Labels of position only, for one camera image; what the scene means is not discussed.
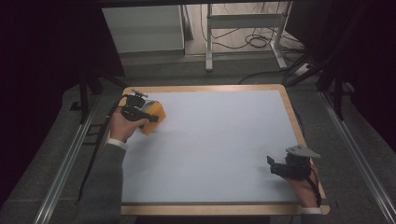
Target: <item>sleeve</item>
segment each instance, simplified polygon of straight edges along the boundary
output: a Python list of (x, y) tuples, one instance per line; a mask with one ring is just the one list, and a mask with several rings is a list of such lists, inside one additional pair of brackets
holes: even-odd
[(122, 147), (105, 145), (104, 152), (93, 165), (85, 183), (74, 224), (120, 223), (124, 156)]

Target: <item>white board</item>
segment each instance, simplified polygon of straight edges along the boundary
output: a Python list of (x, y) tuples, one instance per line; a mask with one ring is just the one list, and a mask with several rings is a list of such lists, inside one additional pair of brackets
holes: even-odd
[(151, 93), (166, 119), (136, 131), (123, 162), (123, 203), (298, 202), (270, 173), (297, 145), (279, 91)]

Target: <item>cable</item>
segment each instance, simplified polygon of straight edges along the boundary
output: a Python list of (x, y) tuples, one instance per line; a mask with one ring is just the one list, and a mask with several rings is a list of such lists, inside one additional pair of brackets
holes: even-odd
[(111, 109), (108, 111), (108, 113), (107, 113), (107, 115), (106, 115), (105, 124), (102, 126), (102, 128), (101, 128), (101, 130), (99, 131), (99, 134), (98, 134), (98, 136), (97, 136), (97, 138), (96, 138), (95, 148), (93, 149), (93, 153), (92, 153), (92, 156), (91, 156), (90, 164), (88, 165), (88, 168), (87, 168), (87, 171), (85, 172), (85, 175), (84, 175), (84, 178), (83, 178), (83, 180), (82, 180), (81, 186), (79, 187), (78, 199), (77, 199), (76, 203), (78, 203), (79, 200), (81, 199), (82, 191), (83, 191), (84, 186), (85, 186), (85, 182), (87, 181), (88, 176), (90, 175), (90, 172), (91, 172), (93, 163), (94, 163), (94, 161), (95, 161), (97, 152), (98, 152), (98, 150), (99, 150), (100, 141), (102, 141), (102, 139), (103, 139), (103, 137), (104, 137), (104, 135), (105, 135), (106, 128), (107, 128), (107, 126), (108, 126), (108, 123), (109, 123), (110, 120), (111, 120), (111, 116), (113, 115), (114, 110), (116, 110), (116, 108), (119, 107), (120, 100), (122, 100), (122, 99), (123, 99), (124, 97), (126, 97), (126, 96), (128, 96), (128, 95), (122, 95), (121, 98), (120, 98), (118, 101), (116, 101), (116, 103), (114, 103), (113, 106), (111, 106)]
[(255, 6), (253, 9), (251, 9), (251, 12), (250, 12), (250, 13), (253, 13), (254, 9), (255, 9), (258, 5), (259, 5), (259, 3), (256, 3), (256, 6)]
[(279, 50), (283, 52), (296, 52), (296, 53), (309, 53), (310, 51), (306, 49), (290, 49), (288, 47), (285, 47), (281, 44), (279, 44)]
[(292, 40), (292, 41), (295, 41), (295, 42), (301, 43), (301, 41), (298, 40), (298, 39), (293, 39), (293, 38), (287, 37), (287, 36), (285, 36), (285, 35), (282, 35), (282, 37), (284, 37), (284, 38), (286, 38), (286, 39), (289, 39), (289, 40)]
[(225, 6), (225, 3), (224, 3), (224, 9), (228, 12), (228, 14), (231, 14), (231, 13), (228, 11), (227, 7)]
[(268, 3), (268, 6), (267, 6), (267, 13), (268, 13), (268, 9), (270, 8), (270, 5), (271, 5), (271, 2)]
[(294, 52), (294, 51), (283, 52), (283, 58), (285, 58), (286, 60), (288, 60), (291, 63), (295, 63), (297, 60), (292, 60), (287, 56), (288, 54), (291, 54), (291, 53), (297, 53), (297, 52)]
[(279, 10), (280, 2), (277, 3), (276, 13)]
[[(264, 11), (264, 6), (265, 6), (265, 4), (262, 5), (261, 12)], [(203, 36), (204, 40), (207, 41), (207, 38), (205, 37), (205, 33), (204, 33), (204, 26), (203, 26), (203, 19), (202, 19), (202, 5), (200, 5), (200, 19), (201, 19), (201, 33), (202, 33), (202, 36)], [(237, 30), (240, 30), (240, 28), (231, 30), (230, 32), (228, 32), (228, 33), (226, 33), (226, 34), (223, 34), (223, 35), (219, 35), (219, 36), (213, 36), (213, 35), (211, 35), (211, 36), (212, 36), (213, 38), (220, 38), (220, 37), (223, 37), (223, 36), (225, 36), (225, 35), (229, 35), (229, 34), (235, 32), (235, 31), (237, 31)], [(222, 47), (224, 47), (224, 48), (226, 48), (226, 49), (241, 49), (241, 48), (246, 47), (247, 45), (250, 45), (251, 47), (256, 48), (256, 49), (265, 48), (266, 46), (268, 46), (268, 45), (271, 43), (272, 38), (274, 37), (274, 31), (275, 31), (275, 30), (273, 29), (273, 32), (272, 32), (270, 38), (268, 38), (268, 37), (265, 36), (265, 35), (255, 35), (254, 33), (255, 33), (256, 30), (257, 30), (257, 28), (255, 28), (255, 29), (253, 30), (253, 33), (252, 33), (251, 35), (247, 35), (247, 36), (245, 37), (245, 42), (246, 42), (246, 44), (245, 44), (245, 45), (242, 45), (242, 46), (239, 46), (239, 47), (230, 47), (230, 46), (227, 46), (227, 45), (224, 45), (224, 44), (220, 44), (220, 43), (218, 43), (218, 42), (212, 42), (212, 44), (214, 44), (214, 45), (220, 45), (220, 46), (222, 46)], [(264, 41), (264, 43), (263, 43), (263, 45), (253, 44), (252, 42), (253, 42), (254, 40)]]
[(314, 183), (314, 181), (312, 181), (309, 176), (305, 180), (311, 186), (312, 190), (315, 193), (315, 196), (317, 196), (317, 205), (318, 205), (318, 207), (320, 207), (320, 205), (321, 205), (321, 195), (320, 195), (320, 192), (319, 192), (318, 177), (317, 177), (317, 174), (315, 173), (314, 169), (312, 169), (312, 167), (310, 167), (310, 168), (311, 168), (311, 171), (314, 173), (316, 183)]
[(294, 62), (289, 68), (285, 69), (285, 70), (277, 70), (277, 71), (267, 71), (267, 72), (258, 72), (258, 73), (253, 73), (250, 74), (246, 77), (243, 77), (241, 80), (238, 81), (238, 85), (241, 85), (243, 81), (245, 81), (246, 79), (250, 78), (250, 77), (255, 77), (261, 74), (268, 74), (268, 73), (283, 73), (283, 72), (289, 72), (289, 70), (294, 69), (301, 61), (303, 61), (305, 58), (307, 57), (307, 53), (303, 54), (296, 62)]

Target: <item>yellow sponge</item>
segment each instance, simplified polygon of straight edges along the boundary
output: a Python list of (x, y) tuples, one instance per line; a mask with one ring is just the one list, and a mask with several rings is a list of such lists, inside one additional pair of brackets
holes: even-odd
[(161, 105), (159, 102), (154, 102), (154, 104), (152, 104), (152, 106), (150, 106), (145, 112), (150, 115), (158, 116), (158, 122), (150, 122), (142, 129), (143, 134), (150, 135), (154, 129), (157, 128), (157, 126), (165, 119), (166, 115), (165, 111), (163, 110), (163, 105)]

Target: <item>desk leg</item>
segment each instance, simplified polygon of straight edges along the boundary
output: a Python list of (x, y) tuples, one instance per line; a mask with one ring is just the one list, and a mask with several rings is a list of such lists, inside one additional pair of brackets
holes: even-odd
[(186, 16), (187, 19), (187, 26), (189, 27), (189, 35), (190, 35), (190, 39), (193, 40), (194, 39), (194, 33), (192, 31), (192, 23), (191, 23), (191, 18), (190, 18), (190, 13), (189, 13), (189, 9), (187, 8), (186, 5), (182, 5), (181, 10), (183, 11), (183, 15)]
[(206, 23), (206, 64), (205, 69), (206, 72), (211, 72), (213, 70), (213, 55), (212, 55), (212, 5), (207, 4), (207, 23)]
[(277, 63), (279, 64), (280, 69), (286, 69), (288, 66), (285, 63), (285, 60), (282, 57), (282, 54), (280, 53), (279, 50), (279, 42), (280, 38), (282, 37), (283, 30), (285, 29), (286, 25), (286, 20), (288, 19), (289, 16), (289, 9), (290, 9), (290, 2), (286, 4), (285, 10), (282, 12), (282, 17), (280, 18), (279, 26), (277, 28), (275, 40), (271, 41), (271, 48), (275, 54)]

